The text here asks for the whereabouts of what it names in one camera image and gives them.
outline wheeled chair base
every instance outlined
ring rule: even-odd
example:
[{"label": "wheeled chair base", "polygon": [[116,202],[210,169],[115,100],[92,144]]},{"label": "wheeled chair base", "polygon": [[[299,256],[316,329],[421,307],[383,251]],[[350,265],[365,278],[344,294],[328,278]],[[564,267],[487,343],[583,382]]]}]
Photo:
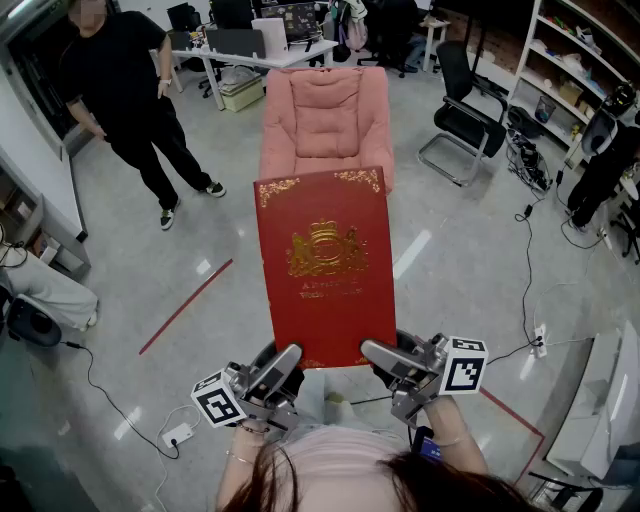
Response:
[{"label": "wheeled chair base", "polygon": [[[447,139],[453,142],[456,146],[464,149],[467,153],[475,157],[473,159],[473,165],[471,166],[471,172],[470,172],[469,178],[467,179],[458,178],[457,176],[454,176],[450,172],[444,170],[442,167],[434,164],[431,160],[429,160],[425,156],[425,153],[436,143],[436,141],[439,138]],[[433,137],[429,142],[427,142],[424,146],[422,146],[420,151],[418,151],[418,160],[420,160],[420,162],[422,162],[424,165],[428,165],[432,169],[435,169],[436,171],[438,171],[440,174],[442,174],[443,176],[451,180],[453,183],[455,183],[459,187],[467,187],[473,182],[473,180],[476,177],[476,174],[478,174],[478,170],[480,169],[480,163],[481,163],[480,160],[482,159],[484,147],[487,145],[488,139],[489,139],[489,134],[485,132],[484,136],[482,137],[480,148],[476,151],[475,149],[471,148],[468,144],[465,144],[464,142],[462,142],[460,139],[457,139],[453,135],[449,135],[448,133],[445,133],[445,132],[440,132],[438,135]]]}]

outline white wall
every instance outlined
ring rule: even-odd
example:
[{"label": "white wall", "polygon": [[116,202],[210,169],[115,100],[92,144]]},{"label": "white wall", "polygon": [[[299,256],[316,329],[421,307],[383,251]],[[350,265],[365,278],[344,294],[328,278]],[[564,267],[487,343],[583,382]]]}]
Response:
[{"label": "white wall", "polygon": [[1,156],[33,194],[42,194],[47,213],[75,237],[82,232],[82,224],[68,159],[61,160],[33,124],[9,83],[5,67],[0,67]]},{"label": "white wall", "polygon": [[122,11],[140,11],[165,30],[171,30],[167,9],[185,3],[195,7],[202,23],[209,23],[209,0],[118,0]]}]

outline black cable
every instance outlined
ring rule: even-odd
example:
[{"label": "black cable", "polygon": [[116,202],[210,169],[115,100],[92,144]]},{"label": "black cable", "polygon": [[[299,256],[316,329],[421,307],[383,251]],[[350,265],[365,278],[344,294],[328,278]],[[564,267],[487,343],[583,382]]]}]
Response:
[{"label": "black cable", "polygon": [[[0,268],[18,268],[18,267],[21,267],[22,265],[24,265],[27,262],[27,258],[29,257],[29,255],[27,254],[27,250],[24,249],[24,243],[23,242],[18,242],[17,244],[10,244],[10,243],[5,242],[4,241],[4,226],[2,226],[2,224],[0,224],[0,245],[4,245],[5,247],[7,247],[7,250],[4,253],[4,255],[2,256],[2,259],[0,259]],[[24,251],[24,258],[17,265],[3,265],[2,262],[5,260],[5,258],[7,257],[7,255],[9,254],[9,251],[11,249],[16,249],[16,250],[17,249],[22,249]]]},{"label": "black cable", "polygon": [[101,388],[100,386],[94,384],[93,382],[91,382],[91,368],[93,367],[93,352],[91,352],[91,350],[89,350],[87,347],[83,347],[82,345],[79,345],[78,343],[71,343],[69,341],[63,341],[61,342],[63,345],[67,345],[68,347],[71,348],[75,348],[75,349],[80,349],[80,350],[85,350],[86,352],[89,353],[89,356],[91,357],[91,362],[89,363],[89,368],[87,369],[87,381],[89,382],[89,385],[93,388],[99,389],[100,391],[102,391],[104,393],[104,396],[107,397],[107,400],[109,401],[109,403],[111,404],[111,406],[120,413],[120,416],[122,416],[124,418],[124,420],[129,424],[129,426],[131,427],[131,429],[138,434],[138,436],[143,439],[144,441],[146,441],[147,443],[149,443],[151,446],[153,446],[156,450],[158,450],[158,453],[160,453],[161,455],[164,455],[167,459],[171,459],[171,460],[176,460],[178,457],[180,457],[180,450],[178,449],[178,445],[177,443],[172,443],[173,447],[176,449],[176,456],[172,457],[171,455],[167,455],[166,453],[164,453],[160,447],[158,445],[156,445],[154,442],[150,441],[149,439],[147,439],[146,437],[144,437],[139,431],[138,429],[136,429],[136,427],[133,426],[133,423],[131,423],[131,421],[129,421],[129,418],[127,418],[124,413],[118,408],[118,406],[116,404],[113,403],[113,400],[111,400],[111,397],[109,396],[109,393],[107,393],[103,388]]},{"label": "black cable", "polygon": [[571,219],[567,219],[562,224],[560,224],[560,231],[562,231],[562,235],[564,236],[565,240],[569,242],[571,245],[573,245],[574,247],[577,247],[578,249],[584,249],[584,250],[593,249],[596,245],[602,242],[602,240],[604,240],[604,238],[598,237],[598,241],[596,243],[587,245],[586,247],[573,243],[571,240],[569,240],[569,237],[567,236],[567,234],[564,232],[564,229],[563,229],[563,226],[567,224],[570,220]]},{"label": "black cable", "polygon": [[533,283],[533,269],[531,268],[531,256],[529,255],[529,249],[531,248],[531,240],[533,240],[533,230],[531,229],[531,223],[529,222],[529,217],[531,216],[531,213],[533,212],[533,207],[538,204],[540,201],[542,201],[544,199],[544,197],[538,199],[535,203],[530,204],[527,206],[527,208],[524,211],[524,214],[521,213],[516,213],[513,218],[516,220],[516,222],[526,222],[527,223],[527,227],[529,228],[529,241],[527,242],[527,267],[529,267],[529,283],[527,284],[527,287],[524,290],[524,294],[522,295],[522,330],[524,331],[524,335],[527,338],[527,344],[526,345],[522,345],[521,347],[518,347],[517,349],[513,350],[512,352],[509,352],[508,354],[504,355],[504,356],[499,356],[496,357],[494,359],[492,359],[491,361],[489,361],[487,363],[487,366],[489,366],[491,363],[495,363],[496,361],[499,361],[500,359],[506,359],[507,357],[515,354],[516,352],[518,352],[518,350],[522,350],[523,348],[527,348],[527,347],[539,347],[540,343],[535,343],[536,341],[541,341],[540,337],[534,338],[533,340],[529,337],[529,332],[527,331],[527,308],[526,308],[526,304],[525,304],[525,300],[527,298],[527,293],[529,292],[529,288],[531,288],[531,284]]},{"label": "black cable", "polygon": [[386,400],[387,398],[392,398],[392,396],[381,396],[379,398],[369,398],[368,400],[360,400],[359,402],[351,402],[351,405],[366,404],[366,403],[369,403],[369,402],[377,402],[378,400]]},{"label": "black cable", "polygon": [[507,357],[515,354],[518,350],[522,350],[523,348],[527,348],[527,347],[530,347],[530,346],[531,346],[531,343],[527,343],[526,345],[522,345],[521,347],[518,347],[513,352],[509,352],[507,355],[496,357],[496,358],[492,359],[491,361],[489,361],[487,363],[487,366],[489,366],[492,363],[495,363],[496,361],[499,361],[500,359],[506,359]]},{"label": "black cable", "polygon": [[529,283],[527,284],[527,287],[524,290],[524,294],[522,295],[522,330],[524,331],[524,335],[527,338],[527,343],[529,345],[534,346],[534,347],[538,347],[539,344],[533,343],[531,341],[531,338],[529,337],[529,332],[527,331],[527,308],[526,308],[526,305],[525,305],[525,299],[527,298],[527,293],[529,292],[529,288],[531,288],[531,285],[533,284],[533,269],[531,268],[531,256],[529,255],[529,249],[531,248],[531,240],[533,240],[533,230],[531,229],[531,223],[529,222],[529,216],[531,215],[531,212],[533,211],[533,206],[534,205],[527,206],[527,209],[525,210],[524,215],[521,214],[521,213],[516,213],[513,216],[513,218],[516,220],[516,222],[526,222],[527,223],[527,227],[529,228],[529,241],[527,242],[527,251],[526,251],[526,254],[527,254],[527,266],[529,267]]}]

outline glossy floor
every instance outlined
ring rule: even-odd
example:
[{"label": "glossy floor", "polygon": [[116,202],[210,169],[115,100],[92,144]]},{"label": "glossy floor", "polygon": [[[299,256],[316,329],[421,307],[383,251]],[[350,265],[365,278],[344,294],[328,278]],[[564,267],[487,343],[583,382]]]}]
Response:
[{"label": "glossy floor", "polygon": [[[422,338],[444,332],[483,339],[492,356],[506,354],[525,342],[522,294],[528,283],[529,231],[514,214],[534,198],[508,172],[504,148],[465,189],[418,163],[417,150],[437,133],[432,119],[442,105],[443,85],[422,73],[405,79],[394,72],[388,75],[396,159],[395,188],[388,201],[394,261],[418,238],[415,257],[404,259],[404,271],[395,281],[398,326]],[[161,157],[182,197],[174,226],[162,232],[155,198],[106,144],[92,141],[74,160],[89,231],[85,246],[93,264],[85,284],[100,298],[101,318],[86,334],[72,336],[95,354],[94,382],[150,437],[171,410],[190,403],[195,382],[230,360],[248,362],[272,338],[252,187],[264,102],[237,114],[219,112],[212,99],[201,98],[199,78],[183,74],[185,91],[172,91],[172,99],[190,148],[203,168],[225,184],[226,197],[194,192]],[[499,112],[489,98],[473,96],[469,101],[488,115]],[[539,146],[555,175],[563,151],[545,139]],[[453,146],[439,144],[433,154],[449,168],[469,165]],[[561,197],[566,198],[576,180],[573,171],[567,173]],[[536,311],[536,321],[547,325],[550,343],[593,336],[622,325],[626,318],[640,327],[635,284],[639,270],[621,260],[618,233],[612,233],[618,261],[604,244],[591,255],[565,241],[560,232],[565,219],[554,193],[535,207],[530,219],[529,328],[538,297],[556,282],[573,281],[579,284],[546,294]],[[584,243],[593,236],[574,238]],[[233,263],[139,355],[229,259]],[[484,388],[495,400],[476,395],[461,401],[494,472],[512,481],[518,478],[540,439],[528,424],[547,438],[533,466],[560,476],[539,455],[573,399],[588,352],[588,341],[550,346],[542,360],[522,350],[486,372]],[[154,499],[163,474],[157,455],[123,424],[104,396],[89,387],[87,354],[60,347],[49,353],[31,351],[31,356],[49,429],[65,463],[98,508],[161,510]],[[367,369],[334,370],[328,383],[350,400],[385,392]],[[387,425],[405,434],[384,401],[363,404],[356,412],[381,428]],[[169,427],[194,419],[190,410],[181,411]],[[196,436],[181,446],[180,459],[168,461],[169,478],[160,496],[169,510],[207,510],[230,435],[203,422]],[[530,488],[526,479],[521,485]],[[615,496],[608,499],[617,500],[619,494],[612,492]]]}]

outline black mesh chair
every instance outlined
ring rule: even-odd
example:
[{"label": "black mesh chair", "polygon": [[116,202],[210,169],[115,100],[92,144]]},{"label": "black mesh chair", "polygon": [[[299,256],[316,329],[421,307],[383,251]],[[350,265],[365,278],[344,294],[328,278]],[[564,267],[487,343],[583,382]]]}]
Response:
[{"label": "black mesh chair", "polygon": [[[418,159],[449,178],[456,185],[464,187],[474,180],[480,167],[481,158],[485,155],[491,158],[502,146],[506,135],[502,120],[507,110],[507,102],[500,94],[474,79],[469,69],[467,52],[463,43],[446,41],[438,46],[436,53],[442,68],[447,95],[443,98],[444,106],[438,109],[433,116],[433,122],[438,128],[449,133],[439,133],[427,142],[418,151]],[[482,94],[487,94],[500,102],[502,114],[498,121],[462,102],[473,87],[478,88]],[[475,157],[468,178],[454,176],[427,159],[426,152],[439,138],[453,142]]]}]

